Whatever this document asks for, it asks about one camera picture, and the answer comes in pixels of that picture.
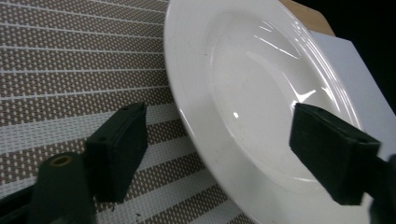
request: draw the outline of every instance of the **white plate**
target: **white plate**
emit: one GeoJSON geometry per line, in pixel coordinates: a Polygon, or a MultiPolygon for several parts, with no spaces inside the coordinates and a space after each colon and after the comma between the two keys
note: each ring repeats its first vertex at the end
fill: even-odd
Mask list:
{"type": "Polygon", "coordinates": [[[317,105],[361,128],[311,34],[277,0],[172,0],[166,68],[206,166],[259,223],[369,223],[341,206],[290,150],[293,105],[317,105]]]}

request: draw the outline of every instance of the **striped placemat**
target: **striped placemat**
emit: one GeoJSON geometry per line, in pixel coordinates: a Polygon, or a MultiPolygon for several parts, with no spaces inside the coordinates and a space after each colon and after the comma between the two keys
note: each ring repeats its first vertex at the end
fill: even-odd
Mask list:
{"type": "Polygon", "coordinates": [[[161,0],[0,1],[0,198],[83,143],[118,108],[148,104],[145,158],[99,223],[252,223],[201,162],[163,61],[161,0]]]}

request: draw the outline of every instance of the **placemat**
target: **placemat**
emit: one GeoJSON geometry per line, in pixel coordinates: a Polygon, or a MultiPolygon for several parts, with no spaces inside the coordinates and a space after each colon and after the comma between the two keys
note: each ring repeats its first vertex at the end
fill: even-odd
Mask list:
{"type": "Polygon", "coordinates": [[[0,198],[83,143],[118,108],[148,104],[145,158],[98,223],[252,223],[221,191],[179,119],[163,61],[160,0],[0,2],[0,198]]]}

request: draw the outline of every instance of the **dark background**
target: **dark background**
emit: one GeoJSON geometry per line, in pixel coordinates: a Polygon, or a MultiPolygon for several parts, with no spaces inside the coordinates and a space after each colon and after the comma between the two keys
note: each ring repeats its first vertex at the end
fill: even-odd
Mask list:
{"type": "Polygon", "coordinates": [[[396,113],[396,10],[391,1],[294,1],[322,13],[336,36],[352,41],[396,113]]]}

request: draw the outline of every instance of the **woven placemat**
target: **woven placemat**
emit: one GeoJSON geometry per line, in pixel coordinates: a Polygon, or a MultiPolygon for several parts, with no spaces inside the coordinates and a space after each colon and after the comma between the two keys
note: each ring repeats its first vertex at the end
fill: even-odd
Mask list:
{"type": "Polygon", "coordinates": [[[251,223],[221,191],[179,119],[163,61],[167,1],[0,2],[0,198],[83,143],[118,108],[148,104],[149,147],[125,203],[99,223],[251,223]]]}

